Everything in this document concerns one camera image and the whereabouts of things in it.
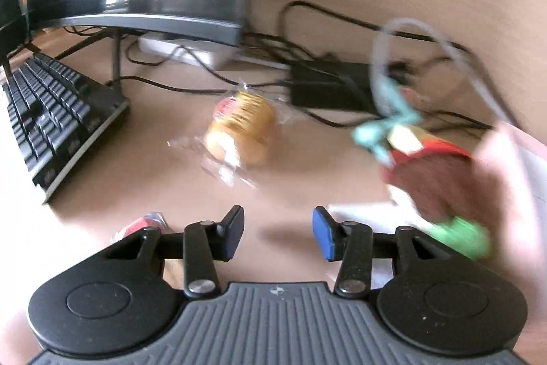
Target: keyboard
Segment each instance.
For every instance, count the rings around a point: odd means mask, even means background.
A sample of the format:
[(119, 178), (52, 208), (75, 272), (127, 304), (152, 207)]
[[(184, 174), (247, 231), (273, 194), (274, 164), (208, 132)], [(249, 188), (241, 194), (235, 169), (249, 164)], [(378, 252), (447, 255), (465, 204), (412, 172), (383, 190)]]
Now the keyboard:
[(129, 110), (121, 93), (35, 53), (2, 85), (13, 134), (46, 202), (98, 137)]

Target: plastic wrapper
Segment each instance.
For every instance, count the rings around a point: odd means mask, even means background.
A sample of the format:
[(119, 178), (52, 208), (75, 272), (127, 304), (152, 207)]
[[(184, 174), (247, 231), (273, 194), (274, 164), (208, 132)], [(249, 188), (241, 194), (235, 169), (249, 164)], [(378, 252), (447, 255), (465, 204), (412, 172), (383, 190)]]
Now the plastic wrapper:
[(286, 104), (245, 85), (223, 97), (200, 135), (182, 135), (170, 147), (198, 155), (201, 168), (229, 186), (252, 188), (251, 172), (266, 165), (281, 124), (291, 119)]
[(165, 219), (163, 219), (163, 214), (161, 212), (150, 212), (149, 214), (146, 214), (144, 217), (136, 219), (133, 223), (125, 226), (123, 229), (115, 233), (112, 237), (110, 237), (110, 243), (116, 243), (122, 238), (127, 237), (129, 234), (133, 234), (139, 229), (149, 226), (159, 227), (162, 234), (168, 234), (173, 232), (169, 225), (166, 223)]
[[(144, 217), (136, 219), (133, 223), (125, 226), (123, 229), (110, 237), (110, 243), (116, 243), (122, 238), (142, 229), (143, 227), (159, 227), (162, 234), (170, 234), (174, 231), (169, 227), (161, 212), (150, 212)], [(168, 259), (165, 260), (163, 267), (163, 279), (169, 283), (172, 288), (183, 288), (184, 267), (181, 260)]]

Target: monitor stand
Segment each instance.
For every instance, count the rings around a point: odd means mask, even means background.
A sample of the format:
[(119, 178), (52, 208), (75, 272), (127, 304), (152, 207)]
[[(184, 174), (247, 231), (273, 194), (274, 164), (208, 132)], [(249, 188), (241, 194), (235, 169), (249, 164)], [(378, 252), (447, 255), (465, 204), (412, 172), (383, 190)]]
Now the monitor stand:
[(4, 75), (5, 77), (12, 76), (12, 67), (9, 65), (9, 59), (6, 58), (2, 63), (0, 63), (2, 68), (4, 69)]
[(121, 84), (119, 81), (116, 82), (116, 80), (118, 80), (121, 76), (121, 37), (124, 34), (134, 33), (135, 31), (131, 29), (124, 29), (120, 27), (106, 27), (105, 29), (94, 33), (88, 38), (81, 40), (64, 52), (59, 53), (55, 57), (55, 59), (60, 61), (63, 58), (66, 58), (67, 56), (81, 49), (84, 49), (85, 47), (88, 47), (95, 42), (99, 42), (104, 38), (112, 38), (112, 88), (121, 93)]

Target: desk surface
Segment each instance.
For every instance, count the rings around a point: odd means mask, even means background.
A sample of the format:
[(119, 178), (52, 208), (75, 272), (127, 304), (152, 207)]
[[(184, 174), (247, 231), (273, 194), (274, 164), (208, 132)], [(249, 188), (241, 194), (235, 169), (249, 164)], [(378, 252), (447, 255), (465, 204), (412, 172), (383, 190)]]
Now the desk surface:
[[(76, 39), (54, 31), (37, 44), (55, 55)], [(110, 41), (94, 44), (65, 62), (105, 82), (110, 78)], [(178, 63), (150, 68), (124, 61), (122, 72), (184, 87), (221, 86), (200, 68)], [(226, 74), (247, 82), (279, 76), (278, 71), (264, 70)], [(4, 365), (23, 365), (39, 351), (26, 321), (26, 306), (37, 286), (106, 246), (111, 234), (150, 211), (162, 212), (171, 226), (182, 230), (196, 220), (220, 220), (232, 205), (242, 205), (246, 221), (239, 249), (234, 260), (218, 265), (224, 283), (326, 281), (332, 266), (322, 259), (313, 238), (313, 208), (387, 197), (374, 159), (352, 143), (349, 131), (303, 116), (282, 129), (269, 165), (254, 176), (258, 190), (244, 184), (229, 188), (201, 171), (198, 157), (167, 145), (180, 135), (203, 133), (218, 98), (163, 91), (134, 81), (124, 82), (124, 93), (132, 101), (127, 123), (46, 206), (27, 198), (24, 164), (13, 136), (0, 126), (0, 146), (7, 147), (0, 157)], [(524, 335), (519, 351), (530, 361), (537, 359), (533, 363), (543, 363), (538, 342), (544, 331), (532, 329), (537, 334)]]

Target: blue gripper pad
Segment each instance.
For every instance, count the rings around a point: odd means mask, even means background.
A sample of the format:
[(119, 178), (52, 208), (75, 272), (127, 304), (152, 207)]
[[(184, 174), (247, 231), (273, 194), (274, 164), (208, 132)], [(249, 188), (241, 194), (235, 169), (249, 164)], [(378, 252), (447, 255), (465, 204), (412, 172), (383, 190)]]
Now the blue gripper pad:
[(190, 302), (138, 351), (96, 360), (46, 351), (31, 364), (526, 365), (510, 351), (467, 359), (421, 351), (390, 333), (368, 303), (334, 296), (325, 283), (232, 283), (222, 296)]
[(313, 235), (319, 243), (325, 260), (341, 260), (344, 254), (344, 245), (340, 235), (338, 223), (330, 216), (326, 209), (318, 206), (313, 210)]

